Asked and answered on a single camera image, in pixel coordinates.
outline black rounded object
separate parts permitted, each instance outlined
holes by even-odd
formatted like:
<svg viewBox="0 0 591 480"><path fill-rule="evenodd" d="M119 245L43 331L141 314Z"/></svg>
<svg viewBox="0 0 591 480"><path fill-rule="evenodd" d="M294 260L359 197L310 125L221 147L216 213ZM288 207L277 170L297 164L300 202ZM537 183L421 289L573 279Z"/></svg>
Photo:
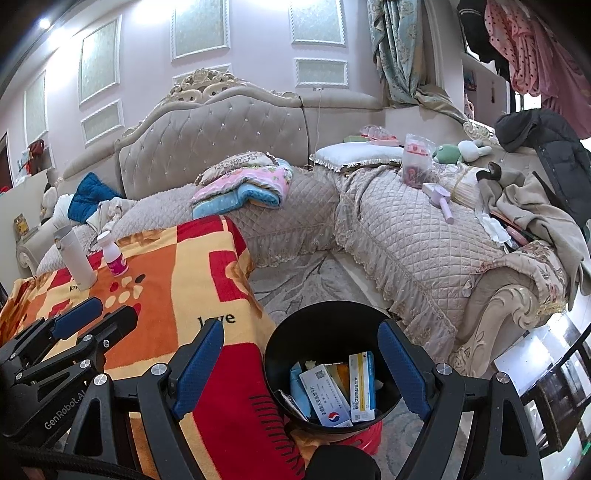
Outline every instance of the black rounded object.
<svg viewBox="0 0 591 480"><path fill-rule="evenodd" d="M267 387L280 410L298 428L310 433L346 434L365 430L382 420L400 401L401 395L378 348L378 327L387 320L379 310L354 301L333 300L308 305L289 315L275 329L265 350ZM375 378L384 383L376 392L375 420L352 427L324 427L303 421L288 410L277 390L290 392L290 369L296 362L315 360L317 365L348 362L349 355L371 351Z"/></svg>

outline screw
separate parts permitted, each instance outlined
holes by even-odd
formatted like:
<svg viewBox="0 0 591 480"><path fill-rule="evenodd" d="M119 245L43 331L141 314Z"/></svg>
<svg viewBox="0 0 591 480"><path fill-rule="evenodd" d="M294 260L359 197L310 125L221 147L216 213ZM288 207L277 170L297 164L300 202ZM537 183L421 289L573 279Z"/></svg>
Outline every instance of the screw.
<svg viewBox="0 0 591 480"><path fill-rule="evenodd" d="M505 372L498 372L495 376L499 382L504 384L509 383L511 381L511 378Z"/></svg>
<svg viewBox="0 0 591 480"><path fill-rule="evenodd" d="M162 375L166 372L166 364L153 365L152 368L150 368L150 372L152 372L152 375Z"/></svg>
<svg viewBox="0 0 591 480"><path fill-rule="evenodd" d="M448 364L437 364L437 372L441 375L451 375L453 372L453 368L451 368Z"/></svg>
<svg viewBox="0 0 591 480"><path fill-rule="evenodd" d="M104 384L106 381L107 381L107 376L105 374L97 375L95 377L95 379L93 380L94 384L98 385L98 386Z"/></svg>

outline gray patterned rug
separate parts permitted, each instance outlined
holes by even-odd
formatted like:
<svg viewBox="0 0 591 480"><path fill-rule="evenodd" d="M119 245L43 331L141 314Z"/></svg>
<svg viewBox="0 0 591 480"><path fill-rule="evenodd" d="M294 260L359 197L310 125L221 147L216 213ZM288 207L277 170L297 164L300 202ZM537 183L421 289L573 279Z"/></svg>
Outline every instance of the gray patterned rug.
<svg viewBox="0 0 591 480"><path fill-rule="evenodd" d="M350 300L370 305L363 291L330 252L303 255L278 267L257 268L249 282L255 297L276 324L297 310L320 301ZM374 456L383 480L398 475L423 426L403 401L384 420L382 443ZM466 450L458 430L444 480L457 478Z"/></svg>

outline blue blanket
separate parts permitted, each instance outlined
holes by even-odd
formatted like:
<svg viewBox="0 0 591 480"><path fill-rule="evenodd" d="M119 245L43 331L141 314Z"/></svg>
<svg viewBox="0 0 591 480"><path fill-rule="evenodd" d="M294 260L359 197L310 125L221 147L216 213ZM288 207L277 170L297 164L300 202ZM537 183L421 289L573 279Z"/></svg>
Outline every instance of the blue blanket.
<svg viewBox="0 0 591 480"><path fill-rule="evenodd" d="M279 208L280 201L276 193L262 189L252 183L243 183L231 192L216 195L199 202L193 207L193 220L208 215L221 215L236 210L246 202L252 202L267 208Z"/></svg>
<svg viewBox="0 0 591 480"><path fill-rule="evenodd" d="M117 192L102 183L96 174L87 173L72 197L70 208L68 208L68 218L85 223L88 217L96 212L100 202L119 196Z"/></svg>

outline floral curtain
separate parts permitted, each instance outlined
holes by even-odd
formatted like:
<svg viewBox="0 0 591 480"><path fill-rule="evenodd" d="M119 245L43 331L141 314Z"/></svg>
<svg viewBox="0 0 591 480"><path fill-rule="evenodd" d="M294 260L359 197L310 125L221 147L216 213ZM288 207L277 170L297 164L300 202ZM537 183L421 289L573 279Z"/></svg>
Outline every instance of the floral curtain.
<svg viewBox="0 0 591 480"><path fill-rule="evenodd" d="M367 0L374 63L392 106L421 104L464 123L443 89L424 84L422 1Z"/></svg>

